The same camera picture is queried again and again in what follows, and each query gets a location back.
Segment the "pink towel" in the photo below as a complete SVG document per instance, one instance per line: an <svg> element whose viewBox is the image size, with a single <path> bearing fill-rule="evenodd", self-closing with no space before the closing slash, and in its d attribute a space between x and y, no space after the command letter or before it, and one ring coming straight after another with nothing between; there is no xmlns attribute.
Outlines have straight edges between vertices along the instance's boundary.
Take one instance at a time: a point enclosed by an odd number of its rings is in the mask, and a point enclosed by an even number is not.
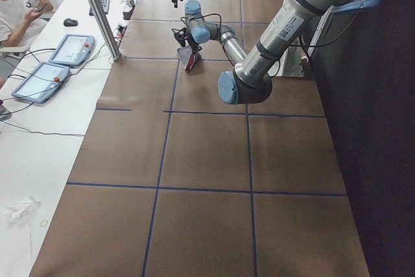
<svg viewBox="0 0 415 277"><path fill-rule="evenodd" d="M191 71L194 65L201 60L200 53L194 52L190 46L178 47L176 53L182 67L186 71Z"/></svg>

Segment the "black tray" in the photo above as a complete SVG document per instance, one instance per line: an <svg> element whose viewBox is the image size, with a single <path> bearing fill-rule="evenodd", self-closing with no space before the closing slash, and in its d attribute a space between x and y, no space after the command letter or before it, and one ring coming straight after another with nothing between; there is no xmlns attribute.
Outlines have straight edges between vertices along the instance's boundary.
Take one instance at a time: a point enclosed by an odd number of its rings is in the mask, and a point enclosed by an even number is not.
<svg viewBox="0 0 415 277"><path fill-rule="evenodd" d="M135 1L135 6L129 7L129 6L126 6L126 0L125 0L125 4L124 4L125 6L123 8L123 19L126 21L131 19L134 9L137 5L138 0L134 0L134 1Z"/></svg>

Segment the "black computer mouse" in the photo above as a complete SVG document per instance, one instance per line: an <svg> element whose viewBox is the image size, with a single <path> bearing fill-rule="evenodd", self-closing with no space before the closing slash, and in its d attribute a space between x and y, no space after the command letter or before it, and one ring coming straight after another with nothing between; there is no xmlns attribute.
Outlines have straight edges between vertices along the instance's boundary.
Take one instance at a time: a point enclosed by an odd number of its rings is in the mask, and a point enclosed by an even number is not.
<svg viewBox="0 0 415 277"><path fill-rule="evenodd" d="M64 20L65 27L76 27L78 25L78 21L75 19L67 18Z"/></svg>

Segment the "far teach pendant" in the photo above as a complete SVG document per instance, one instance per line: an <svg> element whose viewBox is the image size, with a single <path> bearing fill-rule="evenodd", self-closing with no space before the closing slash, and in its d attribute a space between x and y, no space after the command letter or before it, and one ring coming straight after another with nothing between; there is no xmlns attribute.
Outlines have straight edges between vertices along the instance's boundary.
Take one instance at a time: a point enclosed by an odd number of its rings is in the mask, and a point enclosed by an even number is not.
<svg viewBox="0 0 415 277"><path fill-rule="evenodd" d="M82 64L95 45L95 38L84 34L66 34L49 59L50 63L77 67Z"/></svg>

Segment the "teach pendant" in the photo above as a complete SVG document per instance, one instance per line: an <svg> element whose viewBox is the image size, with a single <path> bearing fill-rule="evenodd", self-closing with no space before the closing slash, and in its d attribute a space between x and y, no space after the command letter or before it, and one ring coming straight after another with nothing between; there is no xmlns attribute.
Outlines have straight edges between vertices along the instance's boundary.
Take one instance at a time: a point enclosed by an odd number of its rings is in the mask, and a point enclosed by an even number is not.
<svg viewBox="0 0 415 277"><path fill-rule="evenodd" d="M38 104L48 101L67 80L70 68L59 64L41 62L11 93L15 99Z"/></svg>
<svg viewBox="0 0 415 277"><path fill-rule="evenodd" d="M50 63L77 67L82 64L95 45L95 38L84 34L66 34L49 59Z"/></svg>

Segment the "near teach pendant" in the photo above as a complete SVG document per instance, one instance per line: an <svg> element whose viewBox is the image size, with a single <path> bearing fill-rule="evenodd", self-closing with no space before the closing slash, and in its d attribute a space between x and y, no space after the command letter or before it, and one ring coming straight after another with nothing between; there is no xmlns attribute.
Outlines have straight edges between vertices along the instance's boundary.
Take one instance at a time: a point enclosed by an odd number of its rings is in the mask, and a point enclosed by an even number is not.
<svg viewBox="0 0 415 277"><path fill-rule="evenodd" d="M41 62L11 93L15 99L38 104L48 101L67 80L70 68L59 64Z"/></svg>

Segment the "seated person white shirt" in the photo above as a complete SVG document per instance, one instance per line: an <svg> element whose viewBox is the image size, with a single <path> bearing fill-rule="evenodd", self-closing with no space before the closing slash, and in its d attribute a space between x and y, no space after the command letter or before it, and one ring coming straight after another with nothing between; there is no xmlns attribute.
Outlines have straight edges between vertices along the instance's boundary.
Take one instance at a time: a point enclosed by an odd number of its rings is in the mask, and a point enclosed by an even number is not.
<svg viewBox="0 0 415 277"><path fill-rule="evenodd" d="M1 0L1 47L31 43L47 24L42 14L53 10L50 0Z"/></svg>

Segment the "crumpled white tissue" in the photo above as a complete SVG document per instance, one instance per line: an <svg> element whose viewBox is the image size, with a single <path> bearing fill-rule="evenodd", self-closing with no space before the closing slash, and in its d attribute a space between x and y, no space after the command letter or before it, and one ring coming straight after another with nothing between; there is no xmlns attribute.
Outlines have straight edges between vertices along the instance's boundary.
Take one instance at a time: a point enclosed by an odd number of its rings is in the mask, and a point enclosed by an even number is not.
<svg viewBox="0 0 415 277"><path fill-rule="evenodd" d="M20 220L26 216L32 215L40 209L42 201L36 200L33 196L25 197L21 202L7 206L1 209L1 216L6 221Z"/></svg>

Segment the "aluminium frame post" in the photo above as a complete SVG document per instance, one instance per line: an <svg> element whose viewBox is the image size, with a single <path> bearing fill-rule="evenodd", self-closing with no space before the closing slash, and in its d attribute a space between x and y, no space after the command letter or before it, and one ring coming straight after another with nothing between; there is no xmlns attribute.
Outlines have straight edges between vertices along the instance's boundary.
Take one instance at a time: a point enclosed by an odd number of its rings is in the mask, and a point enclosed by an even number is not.
<svg viewBox="0 0 415 277"><path fill-rule="evenodd" d="M104 41L110 51L111 57L113 61L116 62L121 57L121 52L116 44L115 38L113 37L113 31L110 28L108 20L106 18L106 14L101 6L99 0L88 0L91 8L93 9L93 14L95 16L95 20L100 28L101 34L104 38Z"/></svg>

